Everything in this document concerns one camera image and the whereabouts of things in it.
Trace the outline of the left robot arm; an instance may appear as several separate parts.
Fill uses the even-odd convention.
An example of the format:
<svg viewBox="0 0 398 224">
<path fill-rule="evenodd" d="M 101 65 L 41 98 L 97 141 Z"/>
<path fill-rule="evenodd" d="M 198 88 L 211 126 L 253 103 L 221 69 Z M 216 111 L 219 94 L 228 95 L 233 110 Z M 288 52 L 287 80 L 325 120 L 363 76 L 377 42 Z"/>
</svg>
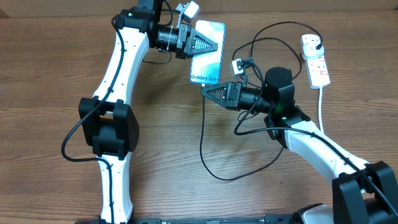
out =
<svg viewBox="0 0 398 224">
<path fill-rule="evenodd" d="M 107 71 L 93 96 L 82 98 L 78 106 L 79 125 L 101 171 L 103 208 L 96 223 L 133 220 L 129 165 L 139 140 L 139 124 L 131 99 L 148 50 L 155 48 L 186 59 L 221 47 L 190 25 L 199 10 L 197 3 L 190 1 L 176 7 L 176 27 L 160 23 L 162 5 L 163 1 L 139 1 L 112 18 L 116 38 Z"/>
</svg>

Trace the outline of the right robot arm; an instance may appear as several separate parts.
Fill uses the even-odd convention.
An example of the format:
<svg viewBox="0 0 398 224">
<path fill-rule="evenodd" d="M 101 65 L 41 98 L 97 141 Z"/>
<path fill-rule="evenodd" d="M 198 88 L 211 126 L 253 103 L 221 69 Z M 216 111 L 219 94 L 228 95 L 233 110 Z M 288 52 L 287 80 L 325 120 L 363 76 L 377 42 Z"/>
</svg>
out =
<svg viewBox="0 0 398 224">
<path fill-rule="evenodd" d="M 369 163 L 346 151 L 322 133 L 295 105 L 292 72 L 269 69 L 260 77 L 261 88 L 241 82 L 202 86 L 203 97 L 228 110 L 265 113 L 267 132 L 284 149 L 304 158 L 331 185 L 333 204 L 301 208 L 285 223 L 397 223 L 397 180 L 383 161 Z"/>
</svg>

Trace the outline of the Samsung Galaxy smartphone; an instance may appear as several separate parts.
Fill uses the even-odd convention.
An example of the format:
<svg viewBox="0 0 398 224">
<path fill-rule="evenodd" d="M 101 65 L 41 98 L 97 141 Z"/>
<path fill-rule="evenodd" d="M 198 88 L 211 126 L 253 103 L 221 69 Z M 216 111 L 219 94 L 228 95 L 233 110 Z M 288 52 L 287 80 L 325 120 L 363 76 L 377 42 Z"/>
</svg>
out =
<svg viewBox="0 0 398 224">
<path fill-rule="evenodd" d="M 217 84 L 221 74 L 225 25 L 220 22 L 199 20 L 195 28 L 218 46 L 215 51 L 198 54 L 192 58 L 190 81 L 206 85 Z"/>
</svg>

